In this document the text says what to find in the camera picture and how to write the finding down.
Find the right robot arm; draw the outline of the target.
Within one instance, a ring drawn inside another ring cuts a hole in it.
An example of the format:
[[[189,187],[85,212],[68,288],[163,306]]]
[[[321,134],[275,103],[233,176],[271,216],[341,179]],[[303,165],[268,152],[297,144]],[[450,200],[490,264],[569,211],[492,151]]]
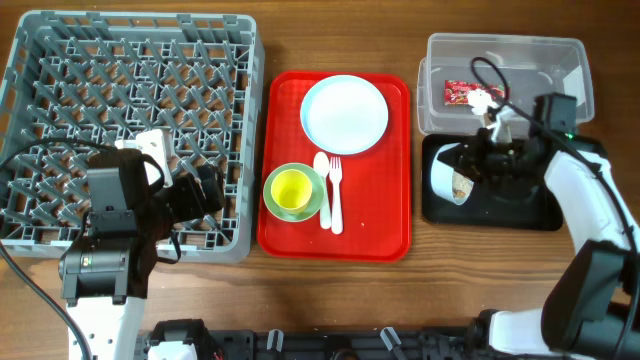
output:
[[[454,148],[452,166],[475,181],[539,177],[576,251],[542,308],[490,315],[488,347],[513,357],[638,358],[639,225],[609,161],[593,141],[575,136],[575,98],[537,97],[521,145],[514,144],[509,122],[522,110],[483,90],[467,99],[489,123]]]

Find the yellow plastic cup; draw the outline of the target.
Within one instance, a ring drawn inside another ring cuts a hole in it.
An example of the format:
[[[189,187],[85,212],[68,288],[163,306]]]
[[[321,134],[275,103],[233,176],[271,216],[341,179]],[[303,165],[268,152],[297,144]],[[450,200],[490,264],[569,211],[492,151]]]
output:
[[[311,179],[301,170],[285,169],[272,181],[270,194],[276,205],[288,214],[306,209],[313,192]]]

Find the rice and food scraps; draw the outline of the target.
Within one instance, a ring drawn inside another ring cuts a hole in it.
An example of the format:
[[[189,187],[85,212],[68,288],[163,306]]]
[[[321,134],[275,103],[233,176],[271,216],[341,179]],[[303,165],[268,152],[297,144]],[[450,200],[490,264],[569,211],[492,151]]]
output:
[[[461,175],[460,173],[454,171],[452,174],[452,195],[454,202],[456,204],[464,203],[468,197],[471,195],[471,192],[474,187],[474,182]]]

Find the light blue bowl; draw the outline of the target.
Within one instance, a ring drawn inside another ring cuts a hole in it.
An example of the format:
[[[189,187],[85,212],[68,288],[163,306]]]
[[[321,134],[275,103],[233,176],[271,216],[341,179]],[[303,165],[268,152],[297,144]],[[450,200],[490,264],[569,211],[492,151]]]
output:
[[[441,162],[438,159],[438,156],[447,150],[450,150],[457,146],[457,143],[446,144],[438,149],[436,152],[430,171],[430,183],[433,192],[440,197],[454,205],[462,205],[456,204],[452,195],[452,174],[456,171],[453,167]]]

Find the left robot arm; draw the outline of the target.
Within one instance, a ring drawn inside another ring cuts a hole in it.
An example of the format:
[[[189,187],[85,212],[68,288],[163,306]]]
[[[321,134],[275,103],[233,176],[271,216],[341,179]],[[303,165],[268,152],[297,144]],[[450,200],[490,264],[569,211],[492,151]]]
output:
[[[225,205],[222,171],[197,167],[166,187],[150,182],[155,160],[137,149],[114,149],[89,159],[90,208],[80,234],[59,264],[62,297],[75,328],[70,356],[131,359],[148,296],[149,276],[162,258],[161,240],[178,240],[175,224],[201,219]]]

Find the red snack wrapper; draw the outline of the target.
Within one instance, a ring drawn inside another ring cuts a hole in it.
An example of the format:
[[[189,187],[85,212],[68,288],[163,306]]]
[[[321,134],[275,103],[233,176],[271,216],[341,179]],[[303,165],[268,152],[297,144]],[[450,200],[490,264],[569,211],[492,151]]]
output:
[[[479,83],[465,82],[460,80],[446,80],[444,82],[444,104],[447,106],[468,105],[466,99],[467,94],[471,90],[475,89],[487,91],[492,96],[493,100],[496,99],[496,96],[505,96],[505,89],[503,86],[483,86]]]

